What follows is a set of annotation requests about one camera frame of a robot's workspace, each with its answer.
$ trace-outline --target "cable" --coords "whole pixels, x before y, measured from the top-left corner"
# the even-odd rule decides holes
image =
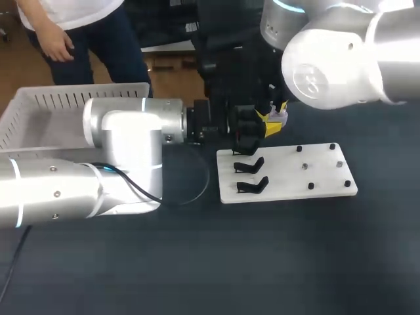
[[[3,290],[2,290],[1,295],[0,295],[0,305],[5,298],[5,295],[7,293],[7,289],[9,288],[9,284],[10,284],[10,282],[12,280],[12,277],[13,277],[14,267],[16,266],[16,264],[18,262],[20,252],[22,251],[22,248],[25,244],[26,239],[28,238],[28,234],[31,231],[31,229],[32,229],[32,226],[30,226],[30,225],[25,229],[24,233],[20,237],[18,247],[14,251],[13,260],[12,260],[12,263],[10,265],[9,272],[7,273],[6,283],[5,283],[5,286],[3,287]]]
[[[147,191],[145,191],[143,188],[141,188],[135,181],[133,181],[127,174],[125,174],[121,169],[118,169],[117,167],[115,167],[113,165],[110,165],[110,164],[107,164],[107,163],[91,163],[91,164],[95,167],[107,168],[111,171],[114,171],[119,176],[121,176],[123,179],[125,179],[129,184],[131,184],[131,186],[136,188],[141,194],[145,195],[150,200],[153,200],[155,202],[158,202],[162,205],[166,205],[166,206],[169,206],[169,207],[181,207],[183,205],[188,205],[189,203],[192,203],[192,202],[196,201],[197,199],[199,199],[204,194],[204,192],[207,190],[207,188],[209,187],[209,183],[210,183],[210,168],[209,168],[208,164],[205,162],[205,160],[203,159],[203,157],[201,155],[197,154],[194,150],[192,150],[192,151],[193,151],[193,153],[195,153],[195,155],[197,155],[198,159],[200,160],[200,163],[205,168],[205,176],[206,176],[205,184],[204,184],[204,187],[201,190],[201,192],[196,197],[194,197],[191,200],[181,202],[181,203],[177,203],[177,202],[173,202],[173,201],[165,201],[165,200],[159,199],[158,197],[153,196],[152,194],[149,194]]]

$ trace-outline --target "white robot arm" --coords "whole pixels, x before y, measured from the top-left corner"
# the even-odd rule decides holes
[[[261,22],[289,89],[319,109],[418,100],[419,30],[412,0],[266,0]]]

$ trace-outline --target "white plastic basket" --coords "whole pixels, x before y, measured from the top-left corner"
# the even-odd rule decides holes
[[[0,119],[0,157],[97,158],[83,135],[83,108],[92,97],[147,97],[149,84],[21,88]]]

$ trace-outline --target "floor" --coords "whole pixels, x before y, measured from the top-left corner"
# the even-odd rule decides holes
[[[52,85],[49,69],[40,55],[26,39],[24,30],[12,18],[3,17],[2,26],[10,31],[11,42],[0,41],[0,114],[21,87]],[[173,70],[151,71],[155,97],[181,98],[184,104],[191,106],[194,99],[204,97],[201,77],[195,70],[181,67],[182,61],[192,61],[191,56],[156,56],[147,55],[146,62],[152,66],[170,66]],[[110,83],[106,68],[96,56],[92,55],[92,67],[95,83]]]

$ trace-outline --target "white fixture plate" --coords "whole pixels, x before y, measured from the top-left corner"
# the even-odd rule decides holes
[[[233,156],[231,150],[218,151],[221,201],[248,203],[356,195],[357,185],[340,146],[335,143],[335,149],[331,150],[330,145],[302,145],[301,152],[297,151],[298,146],[259,148],[254,156]],[[254,165],[260,157],[265,163],[257,174],[235,173],[235,162]],[[337,166],[339,161],[343,162],[342,167]],[[265,176],[270,182],[261,194],[238,193],[237,182],[258,184]],[[350,187],[345,186],[346,180],[351,181]],[[310,182],[314,183],[313,190],[308,189]]]

